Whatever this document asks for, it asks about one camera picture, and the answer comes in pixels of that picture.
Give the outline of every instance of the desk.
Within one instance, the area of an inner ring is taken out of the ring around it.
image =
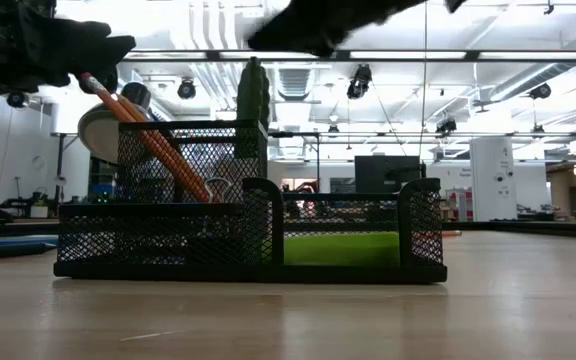
[[[445,239],[436,286],[56,279],[0,260],[0,359],[576,358],[576,239]]]

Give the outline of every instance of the blue mat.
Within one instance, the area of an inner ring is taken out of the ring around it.
[[[20,244],[52,244],[57,245],[56,235],[29,235],[0,238],[0,245],[20,245]]]

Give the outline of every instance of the white round object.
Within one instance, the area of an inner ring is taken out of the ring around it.
[[[46,161],[44,160],[44,158],[40,155],[35,156],[34,158],[32,158],[32,167],[35,169],[35,171],[40,171],[44,168],[44,166],[46,165]]]
[[[78,127],[81,142],[95,157],[117,163],[119,120],[110,111],[84,115]]]

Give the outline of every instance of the green object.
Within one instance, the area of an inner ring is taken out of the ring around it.
[[[399,266],[399,234],[300,236],[284,239],[285,265]]]
[[[254,121],[262,124],[268,131],[268,116],[270,113],[270,83],[266,69],[261,66],[261,60],[250,58],[241,72],[237,88],[237,120]],[[237,129],[236,136],[241,138],[235,144],[236,158],[258,157],[259,146],[245,139],[244,130]]]

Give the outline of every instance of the black monitor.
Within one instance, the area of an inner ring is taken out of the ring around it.
[[[358,193],[394,193],[403,184],[421,178],[418,156],[355,156]]]

